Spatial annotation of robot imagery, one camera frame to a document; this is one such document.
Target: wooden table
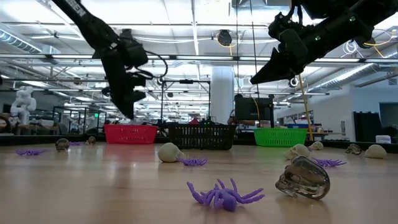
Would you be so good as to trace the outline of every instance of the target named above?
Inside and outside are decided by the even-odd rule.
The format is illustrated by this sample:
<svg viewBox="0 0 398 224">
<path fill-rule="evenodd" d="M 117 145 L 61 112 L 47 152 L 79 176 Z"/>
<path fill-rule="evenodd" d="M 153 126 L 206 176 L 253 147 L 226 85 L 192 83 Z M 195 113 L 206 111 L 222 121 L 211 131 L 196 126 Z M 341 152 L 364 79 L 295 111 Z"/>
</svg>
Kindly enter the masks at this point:
<svg viewBox="0 0 398 224">
<path fill-rule="evenodd" d="M 203 167 L 159 162 L 160 145 L 71 146 L 57 153 L 53 144 L 0 148 L 1 223 L 160 224 L 160 223 L 394 223 L 397 218 L 398 155 L 385 160 L 347 155 L 343 149 L 315 151 L 319 159 L 346 165 L 326 169 L 331 190 L 321 201 L 294 199 L 275 181 L 288 164 L 286 149 L 234 146 L 230 151 L 185 151 L 207 157 Z M 26 159 L 15 149 L 50 149 Z M 197 204 L 186 181 L 198 191 L 217 178 L 233 177 L 239 192 L 259 187 L 266 197 L 236 212 Z"/>
</svg>

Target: purple plastic spider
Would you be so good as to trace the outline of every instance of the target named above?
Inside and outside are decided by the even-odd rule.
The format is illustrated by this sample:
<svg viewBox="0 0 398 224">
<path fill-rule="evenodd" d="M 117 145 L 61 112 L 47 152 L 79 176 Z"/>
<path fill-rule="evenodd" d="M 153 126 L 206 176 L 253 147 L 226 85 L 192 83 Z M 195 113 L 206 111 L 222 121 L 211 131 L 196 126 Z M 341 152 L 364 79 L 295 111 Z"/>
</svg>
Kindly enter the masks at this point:
<svg viewBox="0 0 398 224">
<path fill-rule="evenodd" d="M 343 162 L 339 159 L 337 160 L 333 160 L 333 159 L 316 159 L 313 158 L 318 165 L 322 166 L 322 167 L 336 167 L 336 166 L 341 166 L 346 164 L 347 162 Z"/>
<path fill-rule="evenodd" d="M 203 166 L 207 163 L 207 159 L 184 159 L 180 157 L 176 159 L 186 166 Z"/>
<path fill-rule="evenodd" d="M 38 156 L 39 154 L 43 153 L 43 152 L 47 152 L 47 149 L 38 151 L 38 150 L 24 150 L 24 151 L 16 151 L 16 154 L 23 156 L 23 155 L 27 155 L 27 156 Z"/>
<path fill-rule="evenodd" d="M 245 196 L 240 196 L 238 194 L 238 189 L 236 187 L 235 181 L 231 178 L 231 183 L 233 186 L 233 190 L 225 188 L 224 183 L 220 179 L 217 179 L 218 183 L 221 185 L 221 189 L 215 184 L 213 190 L 209 190 L 207 193 L 200 192 L 198 194 L 193 188 L 193 184 L 187 182 L 188 188 L 192 193 L 193 198 L 198 201 L 200 204 L 205 206 L 210 206 L 211 201 L 214 197 L 214 208 L 218 209 L 223 207 L 225 210 L 233 212 L 236 210 L 237 202 L 245 204 L 245 203 L 253 203 L 257 202 L 263 197 L 264 194 L 256 196 L 258 193 L 262 192 L 264 189 L 257 189 L 250 194 Z"/>
</svg>

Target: column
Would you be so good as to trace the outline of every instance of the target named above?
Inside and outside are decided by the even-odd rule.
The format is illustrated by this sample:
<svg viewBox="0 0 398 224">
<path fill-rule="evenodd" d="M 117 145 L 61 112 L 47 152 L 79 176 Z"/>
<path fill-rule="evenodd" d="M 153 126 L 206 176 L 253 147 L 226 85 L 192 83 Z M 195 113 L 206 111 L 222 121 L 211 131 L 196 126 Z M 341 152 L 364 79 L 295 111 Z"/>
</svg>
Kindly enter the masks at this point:
<svg viewBox="0 0 398 224">
<path fill-rule="evenodd" d="M 211 74 L 210 115 L 226 124 L 234 107 L 234 72 L 230 66 L 215 66 Z"/>
</svg>

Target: computer screen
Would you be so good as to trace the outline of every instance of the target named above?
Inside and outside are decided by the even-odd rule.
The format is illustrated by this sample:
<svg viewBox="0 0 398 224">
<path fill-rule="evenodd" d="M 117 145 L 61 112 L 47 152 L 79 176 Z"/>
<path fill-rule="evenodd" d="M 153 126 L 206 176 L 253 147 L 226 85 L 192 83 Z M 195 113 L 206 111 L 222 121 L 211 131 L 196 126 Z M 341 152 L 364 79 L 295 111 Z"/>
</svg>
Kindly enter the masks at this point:
<svg viewBox="0 0 398 224">
<path fill-rule="evenodd" d="M 273 119 L 273 110 L 273 102 L 270 98 L 238 98 L 235 101 L 236 120 L 270 121 Z"/>
</svg>

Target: green basket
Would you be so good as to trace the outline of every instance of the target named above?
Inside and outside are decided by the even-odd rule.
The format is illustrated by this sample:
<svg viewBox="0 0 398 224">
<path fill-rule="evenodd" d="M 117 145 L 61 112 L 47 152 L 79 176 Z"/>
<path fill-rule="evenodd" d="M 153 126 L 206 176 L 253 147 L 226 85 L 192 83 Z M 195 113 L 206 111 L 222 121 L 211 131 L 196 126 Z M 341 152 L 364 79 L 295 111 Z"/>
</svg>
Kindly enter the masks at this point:
<svg viewBox="0 0 398 224">
<path fill-rule="evenodd" d="M 304 144 L 308 129 L 300 128 L 257 128 L 254 137 L 258 146 L 292 147 Z"/>
</svg>

